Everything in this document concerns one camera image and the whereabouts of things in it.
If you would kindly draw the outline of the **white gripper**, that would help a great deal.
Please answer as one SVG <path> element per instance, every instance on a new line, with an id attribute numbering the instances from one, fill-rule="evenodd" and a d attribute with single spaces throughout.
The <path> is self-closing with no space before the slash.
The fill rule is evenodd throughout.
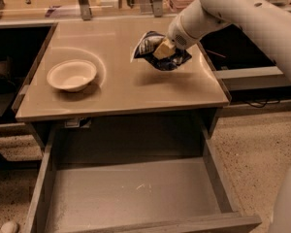
<path id="1" fill-rule="evenodd" d="M 222 1 L 194 0 L 170 23 L 167 38 L 156 48 L 153 56 L 167 58 L 176 48 L 187 50 L 206 35 L 230 24 L 230 9 Z"/>

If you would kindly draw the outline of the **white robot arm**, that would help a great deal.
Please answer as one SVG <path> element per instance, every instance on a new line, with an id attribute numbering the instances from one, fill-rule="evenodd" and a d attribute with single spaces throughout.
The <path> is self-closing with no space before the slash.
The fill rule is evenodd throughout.
<path id="1" fill-rule="evenodd" d="M 291 13 L 266 0 L 194 0 L 170 24 L 155 50 L 162 59 L 234 24 L 291 82 Z M 268 233 L 291 233 L 291 166 L 279 189 Z"/>

